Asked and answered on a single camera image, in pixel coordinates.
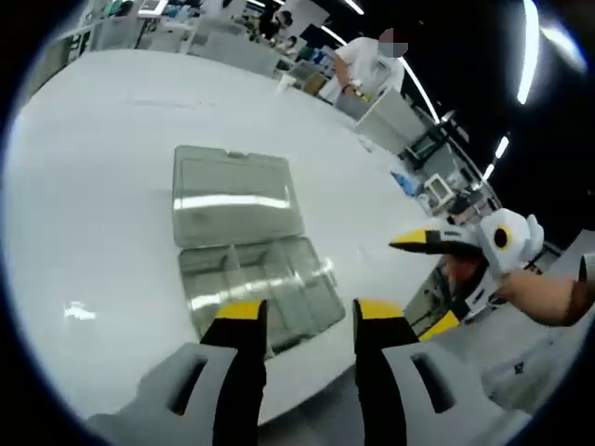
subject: human arm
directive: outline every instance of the human arm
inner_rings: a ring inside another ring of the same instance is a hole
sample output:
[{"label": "human arm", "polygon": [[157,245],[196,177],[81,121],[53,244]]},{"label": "human arm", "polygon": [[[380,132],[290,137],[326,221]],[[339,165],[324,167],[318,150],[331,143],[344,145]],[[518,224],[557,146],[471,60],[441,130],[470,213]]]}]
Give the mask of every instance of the human arm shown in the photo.
[{"label": "human arm", "polygon": [[[450,283],[469,281],[480,264],[480,259],[473,258],[446,256],[445,260],[443,274]],[[587,280],[584,263],[578,281],[514,269],[502,278],[496,295],[538,323],[570,326],[587,313],[595,300]]]},{"label": "human arm", "polygon": [[570,326],[579,321],[593,305],[585,281],[539,276],[515,269],[496,292],[536,322],[549,326]]},{"label": "human arm", "polygon": [[355,96],[355,88],[351,85],[351,79],[348,72],[349,65],[339,55],[335,55],[335,73],[339,85],[341,85],[341,91],[347,96]]},{"label": "human arm", "polygon": [[355,96],[355,87],[351,85],[349,67],[351,64],[364,55],[364,53],[371,51],[369,39],[359,37],[352,40],[345,46],[341,47],[335,52],[335,73],[337,74],[338,83],[341,86],[341,91],[347,96]]}]

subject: chair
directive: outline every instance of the chair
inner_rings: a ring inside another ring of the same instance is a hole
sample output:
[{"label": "chair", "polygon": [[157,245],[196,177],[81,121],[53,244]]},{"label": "chair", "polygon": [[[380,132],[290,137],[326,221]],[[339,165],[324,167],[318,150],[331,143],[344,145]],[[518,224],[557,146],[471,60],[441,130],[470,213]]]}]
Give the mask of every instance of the chair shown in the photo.
[{"label": "chair", "polygon": [[245,27],[228,20],[213,19],[204,16],[199,17],[188,44],[185,45],[180,52],[183,54],[191,54],[193,56],[202,56],[208,36],[212,32],[241,35],[245,33]]},{"label": "chair", "polygon": [[142,20],[136,17],[110,17],[101,23],[97,32],[97,50],[133,47],[140,35]]},{"label": "chair", "polygon": [[301,60],[294,66],[294,68],[289,70],[288,75],[297,80],[294,87],[301,89],[308,80],[318,72],[318,67],[315,64],[308,62],[307,60]]},{"label": "chair", "polygon": [[281,59],[281,55],[271,48],[250,42],[243,36],[218,31],[209,34],[200,56],[270,78]]}]

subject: blue object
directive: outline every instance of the blue object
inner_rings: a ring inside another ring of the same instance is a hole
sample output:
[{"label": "blue object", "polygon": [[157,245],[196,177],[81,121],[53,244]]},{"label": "blue object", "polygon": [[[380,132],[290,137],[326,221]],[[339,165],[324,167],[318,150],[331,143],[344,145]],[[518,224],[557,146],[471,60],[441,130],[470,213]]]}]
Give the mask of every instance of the blue object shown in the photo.
[{"label": "blue object", "polygon": [[414,180],[407,178],[405,175],[395,174],[394,172],[390,172],[390,174],[395,179],[397,184],[401,186],[401,189],[403,189],[405,195],[408,197],[415,197],[417,195],[417,189],[419,185]]}]

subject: yellow tape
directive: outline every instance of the yellow tape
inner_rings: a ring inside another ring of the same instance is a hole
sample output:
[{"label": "yellow tape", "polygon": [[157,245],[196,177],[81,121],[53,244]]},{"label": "yellow tape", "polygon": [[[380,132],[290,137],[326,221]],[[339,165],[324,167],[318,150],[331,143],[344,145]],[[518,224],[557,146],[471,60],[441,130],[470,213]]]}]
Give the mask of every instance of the yellow tape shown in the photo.
[{"label": "yellow tape", "polygon": [[459,321],[452,311],[447,312],[442,319],[440,319],[435,325],[433,325],[426,333],[419,337],[420,341],[427,341],[435,335],[447,332],[451,328],[455,328],[459,325]]},{"label": "yellow tape", "polygon": [[259,300],[252,302],[235,302],[233,304],[229,304],[223,308],[220,308],[216,318],[256,320],[258,319],[259,308]]},{"label": "yellow tape", "polygon": [[409,232],[401,237],[397,237],[394,239],[391,244],[397,243],[425,243],[426,239],[426,231],[432,230],[431,228],[422,228],[420,230],[414,230],[413,232]]},{"label": "yellow tape", "polygon": [[386,300],[357,299],[362,310],[363,319],[402,318],[403,311],[397,304]]}]

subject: plastic storage case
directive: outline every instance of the plastic storage case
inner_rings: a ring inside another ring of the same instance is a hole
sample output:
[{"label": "plastic storage case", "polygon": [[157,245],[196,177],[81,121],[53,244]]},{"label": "plastic storage case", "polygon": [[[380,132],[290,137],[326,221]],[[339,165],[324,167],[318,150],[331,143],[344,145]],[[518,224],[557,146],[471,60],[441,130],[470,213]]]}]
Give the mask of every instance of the plastic storage case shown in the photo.
[{"label": "plastic storage case", "polygon": [[345,317],[332,264],[306,237],[287,160],[179,146],[174,239],[199,335],[229,300],[268,299],[270,354]]}]

